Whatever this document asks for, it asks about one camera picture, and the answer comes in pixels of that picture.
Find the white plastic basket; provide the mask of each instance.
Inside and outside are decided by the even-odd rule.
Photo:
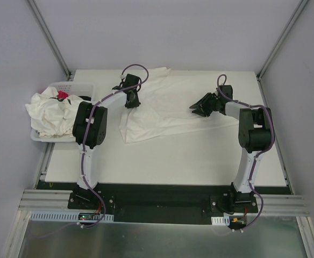
[[[50,87],[55,87],[58,91],[62,90],[68,95],[77,96],[87,96],[91,97],[93,102],[95,99],[94,85],[89,82],[55,82],[49,85]],[[43,142],[74,142],[76,139],[74,137],[58,137],[58,138],[41,138],[39,132],[32,129],[30,137],[33,141],[43,141]]]

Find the shiny metal floor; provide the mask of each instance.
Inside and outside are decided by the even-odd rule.
[[[34,234],[46,234],[64,223],[30,221]],[[162,224],[71,225],[47,238],[26,233],[20,256],[26,257],[306,257],[295,218],[260,218],[244,233],[227,227]]]

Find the white table surface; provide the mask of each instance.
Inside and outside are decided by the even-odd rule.
[[[74,81],[95,84],[96,99],[111,92],[120,81],[121,70],[77,70]],[[130,73],[144,78],[143,71]],[[170,76],[204,75],[201,85],[213,85],[218,71],[172,71]],[[263,104],[253,72],[228,71],[227,84],[233,96],[251,104]],[[100,145],[98,181],[100,183],[229,185],[235,178],[241,156],[238,126],[157,137],[124,144],[119,131],[122,109],[108,113],[107,133]],[[46,182],[76,182],[80,154],[76,143],[57,143],[49,163]],[[286,185],[275,146],[261,161],[255,185]]]

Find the cable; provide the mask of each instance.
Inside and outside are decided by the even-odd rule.
[[[220,89],[219,80],[220,80],[220,78],[221,78],[222,76],[225,77],[224,83],[223,83],[222,85],[225,85],[225,83],[226,83],[226,79],[227,79],[226,74],[221,74],[221,75],[219,75],[218,78],[217,78],[217,90],[218,90],[218,92],[219,92],[225,99],[227,99],[227,100],[230,101],[230,102],[235,102],[235,103],[241,104],[241,105],[243,105],[243,106],[246,106],[246,107],[248,107],[248,108],[254,108],[254,107],[256,107],[256,108],[257,108],[257,107],[258,107],[258,108],[262,108],[262,109],[263,109],[263,112],[265,113],[265,115],[266,115],[266,117],[267,117],[268,124],[269,124],[269,128],[270,128],[270,135],[271,135],[271,137],[270,137],[270,144],[269,144],[269,146],[268,146],[267,149],[265,149],[265,150],[263,150],[263,151],[257,153],[257,155],[255,156],[255,159],[254,159],[254,161],[253,161],[252,169],[251,169],[250,174],[249,174],[249,180],[248,180],[248,181],[249,181],[249,187],[250,187],[250,189],[252,189],[253,193],[256,194],[256,195],[261,199],[261,207],[260,207],[259,213],[258,213],[258,215],[253,219],[253,221],[250,222],[250,223],[246,226],[246,227],[249,227],[250,225],[252,225],[253,223],[255,223],[256,220],[261,216],[261,213],[262,213],[262,210],[263,210],[263,205],[264,205],[263,198],[262,198],[262,196],[253,188],[253,185],[251,184],[251,181],[252,181],[253,174],[254,174],[254,169],[255,169],[255,166],[256,166],[256,159],[257,159],[261,154],[263,154],[263,153],[269,151],[269,150],[272,148],[273,144],[274,144],[275,135],[274,135],[273,122],[272,122],[272,120],[271,120],[271,118],[270,118],[270,115],[269,115],[269,113],[268,113],[268,111],[267,111],[267,109],[266,109],[265,106],[263,106],[263,105],[249,105],[249,104],[247,104],[247,103],[244,103],[244,102],[241,102],[241,101],[238,101],[238,100],[234,100],[234,99],[231,99],[231,98],[227,97],[227,96],[222,92],[222,90]]]
[[[87,228],[93,227],[93,226],[97,225],[97,224],[105,217],[105,214],[106,214],[106,207],[105,207],[105,204],[104,204],[103,199],[101,198],[100,195],[98,195],[97,192],[95,192],[95,191],[91,188],[91,186],[89,185],[89,183],[88,183],[87,180],[85,179],[85,174],[84,174],[85,142],[86,142],[87,137],[88,137],[89,128],[90,128],[90,124],[91,124],[91,119],[92,119],[92,116],[93,116],[93,114],[94,114],[94,112],[95,112],[95,108],[96,108],[98,105],[100,105],[102,102],[104,102],[105,100],[109,99],[110,97],[112,97],[112,96],[114,96],[115,94],[120,93],[120,92],[122,92],[122,91],[124,91],[124,90],[130,90],[130,89],[134,89],[134,88],[136,88],[136,87],[138,87],[138,86],[141,86],[143,83],[145,83],[145,82],[147,81],[147,79],[148,79],[148,77],[149,77],[149,72],[148,72],[148,70],[147,70],[144,66],[142,66],[141,64],[139,65],[139,64],[137,64],[137,63],[134,63],[134,64],[131,64],[131,65],[127,66],[127,67],[122,71],[121,75],[124,75],[124,73],[126,72],[126,70],[129,69],[129,68],[132,67],[132,66],[139,66],[139,67],[141,67],[142,69],[144,69],[145,72],[146,72],[146,78],[145,78],[143,81],[141,81],[141,82],[139,82],[138,84],[136,84],[136,85],[133,85],[133,86],[130,86],[130,87],[127,87],[127,88],[123,88],[123,89],[117,90],[117,91],[115,91],[114,93],[111,93],[111,94],[105,96],[105,97],[104,97],[103,99],[101,99],[99,102],[95,103],[95,104],[93,105],[92,109],[91,109],[91,112],[90,112],[90,115],[89,115],[89,120],[88,120],[88,123],[87,123],[87,128],[85,129],[85,134],[84,134],[84,138],[83,138],[83,142],[82,142],[82,145],[83,145],[83,154],[82,154],[82,158],[81,158],[81,173],[82,173],[82,176],[83,176],[83,181],[84,181],[85,185],[87,186],[87,188],[99,199],[99,201],[100,201],[100,202],[102,203],[102,205],[103,205],[103,214],[102,214],[102,216],[101,216],[96,222],[94,222],[94,223],[91,224],[91,225],[83,225],[84,227],[87,227]]]

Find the white wall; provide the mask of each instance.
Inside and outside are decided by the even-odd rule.
[[[0,256],[42,151],[42,144],[30,139],[24,104],[49,83],[62,80],[24,0],[0,0]]]
[[[314,0],[262,81],[291,183],[314,223]]]
[[[258,72],[299,0],[37,0],[70,69]]]

